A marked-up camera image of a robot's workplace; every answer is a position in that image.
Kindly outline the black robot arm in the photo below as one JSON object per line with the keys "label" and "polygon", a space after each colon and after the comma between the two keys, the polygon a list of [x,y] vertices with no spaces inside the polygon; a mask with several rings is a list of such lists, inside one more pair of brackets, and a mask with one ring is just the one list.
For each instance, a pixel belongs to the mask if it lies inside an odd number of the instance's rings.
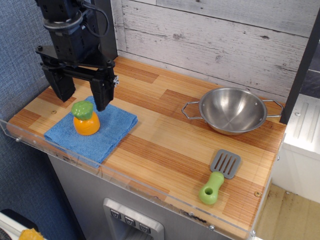
{"label": "black robot arm", "polygon": [[108,0],[38,0],[43,26],[52,45],[39,45],[44,75],[66,102],[76,91],[73,79],[88,81],[96,109],[114,98],[118,56],[111,3]]}

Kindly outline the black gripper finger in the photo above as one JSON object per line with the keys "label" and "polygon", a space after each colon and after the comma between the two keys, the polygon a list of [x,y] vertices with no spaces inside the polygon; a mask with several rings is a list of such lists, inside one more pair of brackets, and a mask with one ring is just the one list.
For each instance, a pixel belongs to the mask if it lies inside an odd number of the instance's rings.
{"label": "black gripper finger", "polygon": [[102,112],[114,99],[115,77],[105,71],[96,71],[89,83],[96,109]]}
{"label": "black gripper finger", "polygon": [[66,76],[62,69],[42,66],[44,75],[57,97],[66,102],[76,91],[73,78]]}

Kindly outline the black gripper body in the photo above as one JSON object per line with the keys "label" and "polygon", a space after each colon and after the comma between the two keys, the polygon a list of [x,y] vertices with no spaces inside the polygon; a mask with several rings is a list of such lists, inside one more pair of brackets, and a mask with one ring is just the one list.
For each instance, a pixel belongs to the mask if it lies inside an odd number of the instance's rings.
{"label": "black gripper body", "polygon": [[62,69],[66,76],[88,82],[96,71],[108,72],[110,77],[115,77],[115,87],[119,84],[114,73],[115,62],[100,50],[100,31],[95,23],[50,28],[49,33],[52,44],[35,49],[41,57],[41,67]]}

